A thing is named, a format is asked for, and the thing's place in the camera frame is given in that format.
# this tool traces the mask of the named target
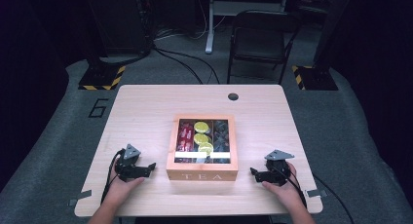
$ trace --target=light wood tabletop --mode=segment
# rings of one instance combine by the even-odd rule
[[[230,93],[237,100],[228,98]],[[236,181],[176,181],[167,175],[169,140],[177,114],[233,115],[239,172]],[[250,168],[267,170],[264,157],[278,149],[297,169],[302,190],[317,189],[284,91],[278,85],[126,85],[119,89],[78,201],[77,216],[100,205],[113,156],[131,144],[141,151],[136,165],[156,163],[150,177],[119,209],[119,216],[279,214],[286,210],[257,183]],[[320,198],[306,196],[310,213]]]

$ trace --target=wooden table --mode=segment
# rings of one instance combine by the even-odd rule
[[[236,93],[238,100],[230,100]],[[175,114],[235,116],[239,172],[236,181],[170,181],[166,165]],[[100,205],[113,156],[130,143],[141,151],[137,166],[156,169],[119,209],[120,216],[278,214],[286,210],[255,182],[249,168],[266,170],[274,149],[293,154],[302,190],[316,183],[285,94],[278,85],[127,85],[119,89],[82,191],[92,195],[76,204],[77,216],[92,216]],[[306,197],[310,213],[320,198]]]

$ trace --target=chair seat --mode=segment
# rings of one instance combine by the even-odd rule
[[[283,36],[274,31],[239,28],[234,58],[282,62],[284,58]]]

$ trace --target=person's right hand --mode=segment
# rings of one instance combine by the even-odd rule
[[[296,185],[298,185],[296,175],[297,171],[295,167],[291,164],[288,163],[289,169],[291,170],[291,175],[289,176],[289,179],[294,182]],[[275,184],[263,181],[262,186],[264,186],[267,190],[270,192],[276,194],[277,199],[287,208],[291,209],[297,205],[303,205],[300,195],[298,194],[297,190],[295,187],[287,181],[284,185],[277,186]]]

